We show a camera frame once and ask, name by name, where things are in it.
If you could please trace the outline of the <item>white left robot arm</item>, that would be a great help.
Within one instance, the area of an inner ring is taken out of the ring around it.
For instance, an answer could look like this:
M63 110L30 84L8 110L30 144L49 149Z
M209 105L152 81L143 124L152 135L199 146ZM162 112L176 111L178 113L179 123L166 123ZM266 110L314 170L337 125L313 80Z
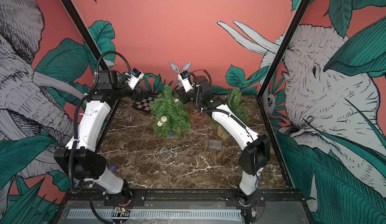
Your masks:
M100 188L112 205L125 208L134 195L128 182L117 177L107 167L106 159L98 154L98 138L104 121L116 101L141 93L136 85L144 74L128 68L119 74L116 70L96 69L92 89L80 100L74 112L73 137L65 148L54 154L55 161L67 173L69 191L79 193L88 185Z

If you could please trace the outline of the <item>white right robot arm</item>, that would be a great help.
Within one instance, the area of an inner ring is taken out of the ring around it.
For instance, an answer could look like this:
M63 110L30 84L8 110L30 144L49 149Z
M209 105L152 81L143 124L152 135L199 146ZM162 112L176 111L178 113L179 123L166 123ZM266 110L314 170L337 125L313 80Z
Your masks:
M242 153L238 163L242 178L237 188L238 202L244 207L257 207L263 203L258 190L259 178L270 159L270 139L259 135L244 124L219 96L211 91L211 81L206 76L196 76L187 70L178 73L183 89L177 91L182 103L192 101L194 107L219 123L237 142Z

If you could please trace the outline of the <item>clear plastic battery box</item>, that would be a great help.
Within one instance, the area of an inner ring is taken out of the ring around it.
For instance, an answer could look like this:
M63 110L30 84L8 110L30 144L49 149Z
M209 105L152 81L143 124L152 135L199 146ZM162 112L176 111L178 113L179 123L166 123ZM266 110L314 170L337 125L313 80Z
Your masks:
M162 147L159 151L159 156L164 160L168 160L172 156L172 152L166 147Z

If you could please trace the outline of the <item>large green christmas tree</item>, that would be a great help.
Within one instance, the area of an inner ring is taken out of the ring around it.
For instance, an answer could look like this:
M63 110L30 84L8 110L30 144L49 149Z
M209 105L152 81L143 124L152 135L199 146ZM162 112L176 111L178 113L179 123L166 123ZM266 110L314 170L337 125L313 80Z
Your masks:
M176 138L190 133L191 125L188 107L180 100L176 103L173 99L175 99L173 88L167 85L163 93L150 105L150 112L155 120L155 134L164 140L170 137L170 132L175 132ZM158 126L157 122L160 121L162 116L166 116L168 120L164 122L163 126Z

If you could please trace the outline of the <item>small green christmas tree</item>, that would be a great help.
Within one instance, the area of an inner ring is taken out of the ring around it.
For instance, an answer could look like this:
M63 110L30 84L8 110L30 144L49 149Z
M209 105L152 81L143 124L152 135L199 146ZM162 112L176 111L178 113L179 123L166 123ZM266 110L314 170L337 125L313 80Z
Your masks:
M242 93L240 88L234 88L230 93L226 95L226 104L229 109L244 123L249 122L249 117L247 114L247 106L241 103ZM217 135L222 139L227 139L230 137L229 133L222 127L220 124L212 120L212 124L217 128Z

